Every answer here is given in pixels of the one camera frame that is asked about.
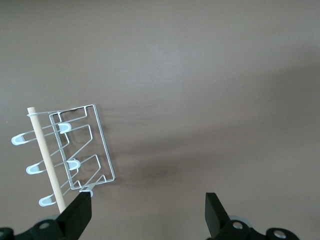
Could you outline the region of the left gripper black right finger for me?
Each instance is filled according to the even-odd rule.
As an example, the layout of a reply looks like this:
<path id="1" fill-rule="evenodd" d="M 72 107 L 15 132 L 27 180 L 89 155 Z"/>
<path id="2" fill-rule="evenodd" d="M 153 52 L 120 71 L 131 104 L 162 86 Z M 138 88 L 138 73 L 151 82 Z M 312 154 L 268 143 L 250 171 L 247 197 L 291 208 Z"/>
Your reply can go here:
<path id="1" fill-rule="evenodd" d="M 266 236 L 249 227 L 244 221 L 231 220 L 218 196 L 205 194 L 205 222 L 210 237 L 208 240 L 265 240 Z"/>

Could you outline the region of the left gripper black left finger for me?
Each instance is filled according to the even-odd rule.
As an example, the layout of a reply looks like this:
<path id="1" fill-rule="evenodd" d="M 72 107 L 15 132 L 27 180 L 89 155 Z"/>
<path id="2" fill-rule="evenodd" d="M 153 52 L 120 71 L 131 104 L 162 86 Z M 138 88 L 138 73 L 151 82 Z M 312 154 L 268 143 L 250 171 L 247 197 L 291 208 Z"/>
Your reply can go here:
<path id="1" fill-rule="evenodd" d="M 28 232 L 32 240 L 78 240 L 91 218 L 91 195 L 81 192 L 56 219 L 40 221 Z"/>

